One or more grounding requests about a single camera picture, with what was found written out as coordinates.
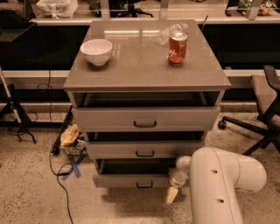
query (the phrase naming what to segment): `office chair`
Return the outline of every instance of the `office chair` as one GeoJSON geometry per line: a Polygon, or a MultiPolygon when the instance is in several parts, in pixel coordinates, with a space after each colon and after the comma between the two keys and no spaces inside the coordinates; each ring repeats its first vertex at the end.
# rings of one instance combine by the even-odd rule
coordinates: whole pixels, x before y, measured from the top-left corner
{"type": "Polygon", "coordinates": [[[127,0],[127,1],[123,1],[123,2],[127,2],[128,4],[128,10],[125,12],[122,12],[120,15],[118,15],[119,18],[124,18],[127,17],[128,15],[132,15],[133,18],[137,17],[137,14],[143,14],[143,15],[148,15],[150,17],[154,17],[151,13],[146,12],[141,10],[140,8],[135,8],[135,3],[139,3],[142,2],[143,0],[127,0]]]}
{"type": "Polygon", "coordinates": [[[246,156],[259,148],[265,149],[270,143],[280,152],[280,80],[273,66],[264,66],[263,69],[265,76],[252,75],[251,81],[259,113],[257,119],[266,124],[267,129],[227,116],[223,116],[218,122],[218,128],[221,130],[224,130],[227,127],[226,122],[229,122],[263,136],[263,139],[243,153],[246,156]]]}

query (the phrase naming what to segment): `soda can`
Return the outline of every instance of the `soda can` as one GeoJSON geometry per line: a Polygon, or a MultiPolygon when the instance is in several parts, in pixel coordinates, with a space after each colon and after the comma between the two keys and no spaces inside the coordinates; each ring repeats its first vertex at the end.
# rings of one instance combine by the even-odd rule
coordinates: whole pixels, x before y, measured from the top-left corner
{"type": "Polygon", "coordinates": [[[169,39],[168,61],[173,66],[182,65],[186,56],[187,36],[182,31],[174,31],[169,39]]]}

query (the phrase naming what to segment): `drawer handle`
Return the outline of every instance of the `drawer handle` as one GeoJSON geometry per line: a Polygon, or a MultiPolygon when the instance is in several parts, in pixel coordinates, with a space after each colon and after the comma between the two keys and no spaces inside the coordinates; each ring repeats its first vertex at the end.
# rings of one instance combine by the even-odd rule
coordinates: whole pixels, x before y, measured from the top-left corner
{"type": "Polygon", "coordinates": [[[150,185],[139,185],[139,183],[136,183],[137,188],[152,188],[153,183],[150,182],[150,185]]]}
{"type": "Polygon", "coordinates": [[[155,128],[157,126],[157,121],[154,121],[151,125],[139,125],[137,122],[134,122],[134,126],[137,128],[155,128]]]}
{"type": "Polygon", "coordinates": [[[139,154],[138,151],[135,152],[135,154],[139,157],[139,158],[152,158],[155,155],[155,151],[153,151],[151,154],[139,154]]]}

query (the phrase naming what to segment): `speckled floor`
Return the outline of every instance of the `speckled floor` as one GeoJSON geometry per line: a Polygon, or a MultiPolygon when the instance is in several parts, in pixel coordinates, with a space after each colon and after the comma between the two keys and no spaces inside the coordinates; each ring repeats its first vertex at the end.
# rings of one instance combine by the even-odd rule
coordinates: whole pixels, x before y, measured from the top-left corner
{"type": "MultiPolygon", "coordinates": [[[[221,113],[250,123],[256,113],[221,113]]],[[[50,149],[58,133],[55,129],[31,129],[37,139],[9,134],[0,128],[0,223],[50,224],[71,223],[67,213],[67,196],[50,170],[50,149]]],[[[234,125],[207,134],[206,145],[242,153],[260,137],[234,125]]],[[[264,165],[268,181],[257,193],[238,192],[237,197],[245,224],[277,224],[280,217],[280,156],[273,145],[258,150],[252,157],[264,165]]],[[[68,156],[61,152],[52,156],[55,172],[68,156]]],[[[191,223],[192,213],[188,188],[180,190],[171,206],[165,204],[166,189],[95,188],[91,179],[94,164],[86,157],[79,164],[80,177],[74,173],[59,178],[67,189],[74,224],[131,223],[183,224],[191,223]]]]}

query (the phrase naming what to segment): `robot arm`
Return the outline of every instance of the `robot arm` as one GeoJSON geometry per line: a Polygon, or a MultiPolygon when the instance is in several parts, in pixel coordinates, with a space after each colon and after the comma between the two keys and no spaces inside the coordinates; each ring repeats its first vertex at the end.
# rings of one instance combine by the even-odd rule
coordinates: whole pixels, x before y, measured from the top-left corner
{"type": "Polygon", "coordinates": [[[235,190],[257,192],[266,183],[266,172],[257,160],[210,147],[196,150],[192,157],[178,158],[170,171],[169,194],[188,176],[193,224],[242,224],[235,190]]]}

